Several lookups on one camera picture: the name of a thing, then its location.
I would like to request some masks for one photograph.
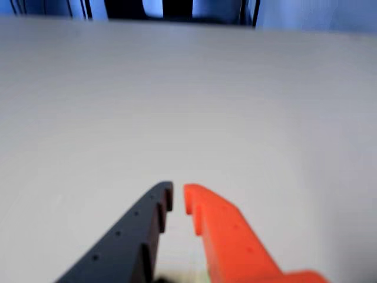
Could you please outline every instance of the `background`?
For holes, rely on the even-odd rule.
[[[44,14],[43,0],[19,0],[21,12]],[[17,12],[16,0],[13,0]],[[201,11],[230,17],[239,0],[194,0],[193,15]],[[45,0],[48,15],[68,16],[66,0]],[[74,18],[83,18],[80,0],[70,0]],[[93,19],[107,19],[103,0],[90,0]],[[162,16],[162,0],[143,0],[146,13]],[[253,14],[255,0],[249,0]],[[0,0],[0,14],[11,15],[10,0]],[[375,0],[262,0],[257,21],[260,29],[302,29],[317,31],[377,32]]]

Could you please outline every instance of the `white table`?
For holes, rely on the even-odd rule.
[[[166,179],[159,274],[206,268],[198,182],[283,270],[375,282],[377,39],[0,18],[0,282],[55,280]]]

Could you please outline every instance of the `screw hole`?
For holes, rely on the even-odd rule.
[[[92,255],[92,261],[97,261],[99,259],[100,259],[100,255],[99,254]]]

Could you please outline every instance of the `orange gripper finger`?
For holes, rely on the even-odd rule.
[[[187,184],[184,198],[203,237],[211,283],[326,283],[314,272],[283,274],[238,208],[221,196]]]

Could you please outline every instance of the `black chair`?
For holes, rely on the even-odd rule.
[[[221,0],[208,1],[216,6]],[[104,0],[107,15],[112,19],[152,19],[179,22],[201,22],[211,24],[247,24],[247,0],[234,0],[239,3],[234,5],[234,10],[230,11],[233,16],[230,19],[219,16],[211,16],[211,11],[207,15],[193,17],[193,0],[163,0],[163,18],[150,17],[145,13],[143,0]]]

